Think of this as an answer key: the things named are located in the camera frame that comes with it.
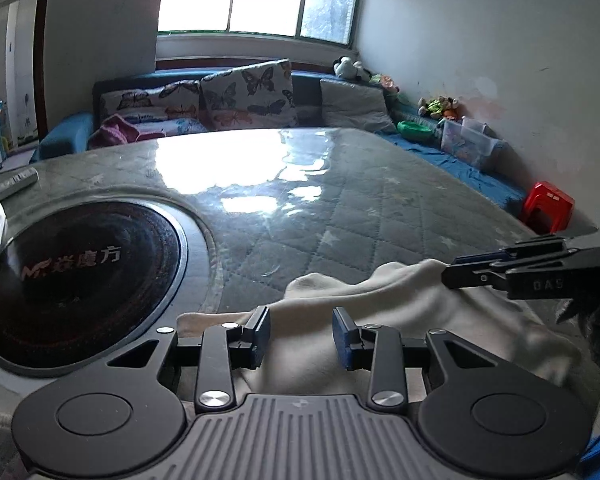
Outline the cream white garment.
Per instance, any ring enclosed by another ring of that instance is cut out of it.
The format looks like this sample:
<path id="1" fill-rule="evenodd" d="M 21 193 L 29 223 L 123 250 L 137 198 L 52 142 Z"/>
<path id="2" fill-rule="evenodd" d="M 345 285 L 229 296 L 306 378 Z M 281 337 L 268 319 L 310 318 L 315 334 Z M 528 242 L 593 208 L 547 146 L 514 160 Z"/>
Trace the cream white garment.
<path id="1" fill-rule="evenodd" d="M 256 370 L 238 370 L 238 396 L 366 393 L 364 370 L 347 372 L 332 339 L 332 309 L 345 308 L 360 325 L 394 327 L 422 338 L 444 328 L 555 385 L 565 385 L 582 353 L 545 326 L 531 307 L 490 288 L 449 290 L 441 281 L 445 263 L 385 263 L 365 281 L 347 284 L 310 273 L 290 282 L 281 300 L 268 301 L 270 346 Z"/>

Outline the pink purple cloth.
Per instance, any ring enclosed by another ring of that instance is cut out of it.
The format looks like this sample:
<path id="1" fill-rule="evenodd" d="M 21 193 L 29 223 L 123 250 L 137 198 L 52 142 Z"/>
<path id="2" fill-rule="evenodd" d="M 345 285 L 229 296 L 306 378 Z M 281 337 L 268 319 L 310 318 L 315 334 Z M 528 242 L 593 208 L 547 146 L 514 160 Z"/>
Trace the pink purple cloth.
<path id="1" fill-rule="evenodd" d="M 161 131 L 141 132 L 137 126 L 130 124 L 121 116 L 112 115 L 88 138 L 87 149 L 91 151 L 165 137 L 166 134 Z"/>

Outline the clear plastic storage box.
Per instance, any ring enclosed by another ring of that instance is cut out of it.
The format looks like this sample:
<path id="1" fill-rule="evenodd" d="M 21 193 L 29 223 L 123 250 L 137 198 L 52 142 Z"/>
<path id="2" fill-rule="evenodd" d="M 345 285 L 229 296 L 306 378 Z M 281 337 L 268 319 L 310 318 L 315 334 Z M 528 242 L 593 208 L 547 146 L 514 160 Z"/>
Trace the clear plastic storage box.
<path id="1" fill-rule="evenodd" d="M 465 118 L 462 122 L 443 119 L 442 151 L 482 171 L 493 172 L 506 143 L 489 136 L 487 124 Z"/>

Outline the black round induction cooktop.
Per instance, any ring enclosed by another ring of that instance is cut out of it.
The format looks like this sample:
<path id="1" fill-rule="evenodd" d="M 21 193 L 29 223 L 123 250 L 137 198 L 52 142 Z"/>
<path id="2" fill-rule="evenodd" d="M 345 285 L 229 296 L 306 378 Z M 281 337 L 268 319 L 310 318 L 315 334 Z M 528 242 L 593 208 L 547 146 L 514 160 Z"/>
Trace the black round induction cooktop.
<path id="1" fill-rule="evenodd" d="M 0 251 L 0 367 L 54 376 L 121 344 L 163 311 L 185 255 L 172 214 L 129 200 L 35 221 Z"/>

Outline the grey remote control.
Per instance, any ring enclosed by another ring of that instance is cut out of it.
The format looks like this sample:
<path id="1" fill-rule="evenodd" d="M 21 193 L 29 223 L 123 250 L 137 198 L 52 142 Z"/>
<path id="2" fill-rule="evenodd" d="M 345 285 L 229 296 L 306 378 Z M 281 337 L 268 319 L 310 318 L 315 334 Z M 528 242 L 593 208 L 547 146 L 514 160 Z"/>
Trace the grey remote control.
<path id="1" fill-rule="evenodd" d="M 38 182 L 38 170 L 33 167 L 24 168 L 0 181 L 0 200 L 6 200 L 36 182 Z"/>

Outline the grey cushion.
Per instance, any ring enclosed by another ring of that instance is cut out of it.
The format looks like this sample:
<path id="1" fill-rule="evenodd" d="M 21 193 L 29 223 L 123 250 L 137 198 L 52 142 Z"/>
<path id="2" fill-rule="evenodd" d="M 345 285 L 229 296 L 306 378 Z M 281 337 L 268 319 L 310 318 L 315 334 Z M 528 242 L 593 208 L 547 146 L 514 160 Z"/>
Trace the grey cushion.
<path id="1" fill-rule="evenodd" d="M 322 79 L 320 87 L 325 126 L 396 133 L 381 89 L 335 79 Z"/>

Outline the large butterfly print pillow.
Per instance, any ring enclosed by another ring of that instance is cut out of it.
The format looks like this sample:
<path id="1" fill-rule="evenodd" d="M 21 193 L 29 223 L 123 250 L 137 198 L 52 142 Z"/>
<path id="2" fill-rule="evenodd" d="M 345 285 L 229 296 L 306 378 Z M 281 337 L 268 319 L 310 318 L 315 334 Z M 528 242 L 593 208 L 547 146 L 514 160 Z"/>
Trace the large butterfly print pillow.
<path id="1" fill-rule="evenodd" d="M 235 67 L 199 81 L 215 130 L 279 129 L 299 125 L 291 62 Z"/>

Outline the red plastic stool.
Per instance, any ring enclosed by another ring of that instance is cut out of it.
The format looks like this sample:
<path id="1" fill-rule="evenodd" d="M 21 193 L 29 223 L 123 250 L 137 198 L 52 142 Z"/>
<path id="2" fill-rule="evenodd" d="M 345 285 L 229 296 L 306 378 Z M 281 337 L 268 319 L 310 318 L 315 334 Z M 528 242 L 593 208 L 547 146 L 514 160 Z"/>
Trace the red plastic stool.
<path id="1" fill-rule="evenodd" d="M 569 226 L 575 204 L 554 184 L 536 182 L 524 201 L 520 221 L 539 234 L 562 232 Z"/>

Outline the colourful plush toys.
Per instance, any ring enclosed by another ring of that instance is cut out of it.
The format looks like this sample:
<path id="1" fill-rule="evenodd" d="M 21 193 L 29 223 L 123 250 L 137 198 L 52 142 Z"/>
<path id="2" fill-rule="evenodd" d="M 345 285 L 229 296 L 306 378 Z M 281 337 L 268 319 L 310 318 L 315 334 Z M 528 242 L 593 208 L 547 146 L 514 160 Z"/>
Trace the colourful plush toys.
<path id="1" fill-rule="evenodd" d="M 422 117 L 429 117 L 434 120 L 454 120 L 457 122 L 460 119 L 458 108 L 460 102 L 458 99 L 450 96 L 439 96 L 437 99 L 426 100 L 420 98 L 417 103 L 418 114 Z"/>

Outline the blue corner sofa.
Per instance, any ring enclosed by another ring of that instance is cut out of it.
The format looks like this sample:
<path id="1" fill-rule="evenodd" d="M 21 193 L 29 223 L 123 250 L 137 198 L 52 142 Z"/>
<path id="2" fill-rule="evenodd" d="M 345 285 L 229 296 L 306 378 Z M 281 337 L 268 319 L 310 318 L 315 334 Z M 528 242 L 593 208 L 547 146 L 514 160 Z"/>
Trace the blue corner sofa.
<path id="1" fill-rule="evenodd" d="M 444 129 L 415 116 L 377 84 L 293 70 L 285 60 L 227 70 L 158 70 L 99 81 L 93 107 L 63 119 L 34 160 L 140 140 L 240 129 L 335 127 L 378 133 L 425 159 L 516 216 L 526 193 L 495 171 L 499 140 L 471 155 L 445 151 Z"/>

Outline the white plush toy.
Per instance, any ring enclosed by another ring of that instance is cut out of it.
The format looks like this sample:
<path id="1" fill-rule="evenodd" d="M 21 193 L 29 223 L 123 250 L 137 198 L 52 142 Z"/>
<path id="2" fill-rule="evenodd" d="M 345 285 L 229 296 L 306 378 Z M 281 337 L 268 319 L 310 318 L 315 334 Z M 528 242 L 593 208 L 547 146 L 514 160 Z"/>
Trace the white plush toy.
<path id="1" fill-rule="evenodd" d="M 372 74 L 360 61 L 353 61 L 348 56 L 342 56 L 334 63 L 334 74 L 340 79 L 353 82 L 370 82 L 372 79 Z"/>

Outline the green plastic bowl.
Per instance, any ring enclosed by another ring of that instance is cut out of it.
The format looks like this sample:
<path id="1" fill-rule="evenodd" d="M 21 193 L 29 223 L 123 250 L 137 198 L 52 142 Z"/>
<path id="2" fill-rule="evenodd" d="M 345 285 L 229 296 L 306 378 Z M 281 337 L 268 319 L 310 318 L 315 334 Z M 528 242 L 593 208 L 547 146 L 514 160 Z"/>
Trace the green plastic bowl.
<path id="1" fill-rule="evenodd" d="M 410 122 L 409 120 L 398 122 L 396 131 L 403 139 L 413 143 L 428 143 L 436 138 L 434 130 L 419 122 Z"/>

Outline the long butterfly print pillow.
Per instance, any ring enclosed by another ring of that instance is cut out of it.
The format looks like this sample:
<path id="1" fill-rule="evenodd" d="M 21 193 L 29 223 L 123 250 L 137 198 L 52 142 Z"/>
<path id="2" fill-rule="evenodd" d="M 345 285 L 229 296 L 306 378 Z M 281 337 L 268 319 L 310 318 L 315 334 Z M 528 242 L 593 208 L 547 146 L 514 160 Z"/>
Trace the long butterfly print pillow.
<path id="1" fill-rule="evenodd" d="M 166 136 L 203 133 L 200 90 L 196 80 L 180 80 L 162 87 L 110 91 L 100 97 L 100 120 L 118 115 L 141 133 Z"/>

